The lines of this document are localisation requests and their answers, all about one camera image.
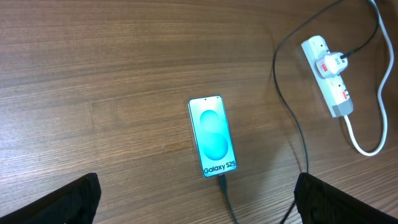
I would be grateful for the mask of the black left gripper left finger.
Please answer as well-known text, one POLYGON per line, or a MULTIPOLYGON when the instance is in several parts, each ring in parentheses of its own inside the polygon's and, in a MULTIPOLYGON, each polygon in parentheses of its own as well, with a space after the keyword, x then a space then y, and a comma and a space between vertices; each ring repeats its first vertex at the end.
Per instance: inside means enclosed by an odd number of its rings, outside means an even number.
POLYGON ((92 224, 101 198, 98 175, 88 173, 54 192, 1 217, 1 223, 92 224))

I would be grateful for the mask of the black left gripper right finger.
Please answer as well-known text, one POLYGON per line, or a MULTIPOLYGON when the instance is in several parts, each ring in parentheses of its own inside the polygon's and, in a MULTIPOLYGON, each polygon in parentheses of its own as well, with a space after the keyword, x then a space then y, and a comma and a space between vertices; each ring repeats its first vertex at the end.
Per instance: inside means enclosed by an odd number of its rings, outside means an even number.
POLYGON ((297 179, 294 197, 303 223, 397 224, 397 218, 306 172, 302 172, 297 179))

